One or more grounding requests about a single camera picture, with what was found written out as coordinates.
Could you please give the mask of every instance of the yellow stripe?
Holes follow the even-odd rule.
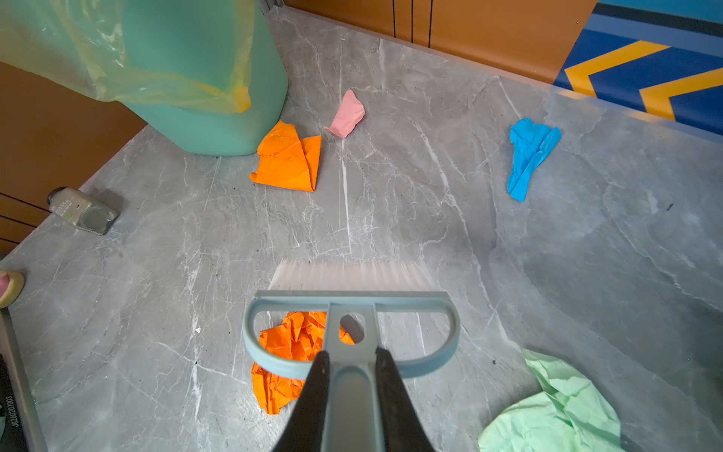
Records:
[[[565,73],[568,76],[568,79],[570,79],[570,84],[573,86],[574,91],[596,98],[597,94],[595,94],[595,89],[592,87],[592,82],[590,81],[590,76],[592,74],[660,52],[668,47],[669,46],[639,40],[638,42],[621,47],[612,52],[596,56],[588,61],[568,67],[565,69]]]
[[[673,107],[670,104],[671,97],[721,85],[723,85],[723,68],[643,88],[640,90],[640,97],[643,98],[643,105],[648,113],[675,121]]]

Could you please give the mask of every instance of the orange cabinet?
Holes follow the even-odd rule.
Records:
[[[284,4],[394,36],[392,0],[284,0]]]
[[[0,63],[0,255],[48,215],[48,193],[87,181],[144,126],[118,102],[86,98]]]
[[[286,0],[420,46],[552,83],[596,0]]]

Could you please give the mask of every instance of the orange paper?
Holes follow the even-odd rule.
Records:
[[[259,168],[249,177],[257,184],[313,192],[320,152],[321,135],[299,139],[296,127],[279,121],[259,144]]]
[[[292,312],[281,325],[264,330],[259,336],[263,348],[277,357],[295,361],[313,361],[324,342],[326,312]],[[354,345],[344,328],[339,327],[339,339]],[[259,406],[268,414],[278,414],[281,407],[301,395],[303,380],[279,377],[254,363],[251,369],[254,394]]]

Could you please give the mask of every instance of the blue panel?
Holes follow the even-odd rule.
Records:
[[[646,40],[651,43],[723,57],[723,38],[694,31],[678,30],[677,28],[600,14],[590,15],[587,24],[585,24],[585,30],[625,36],[636,40]]]
[[[565,64],[562,66],[562,70],[557,76],[554,85],[572,90],[573,87],[570,85],[570,80],[568,80],[568,76],[565,75],[565,68],[588,61],[596,56],[612,52],[620,47],[632,44],[635,41],[635,39],[623,38],[621,36],[610,35],[608,33],[583,30],[582,33],[580,33],[580,37],[577,42],[575,42],[573,50],[570,51],[568,59],[565,60]]]
[[[670,98],[675,119],[723,135],[723,86]]]
[[[598,98],[645,111],[640,89],[721,67],[722,58],[668,48],[593,74],[590,81]]]
[[[723,23],[723,1],[717,0],[605,0],[601,3]]]

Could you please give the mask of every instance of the broom bristles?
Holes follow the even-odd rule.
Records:
[[[269,290],[439,291],[416,262],[310,263],[282,260]]]

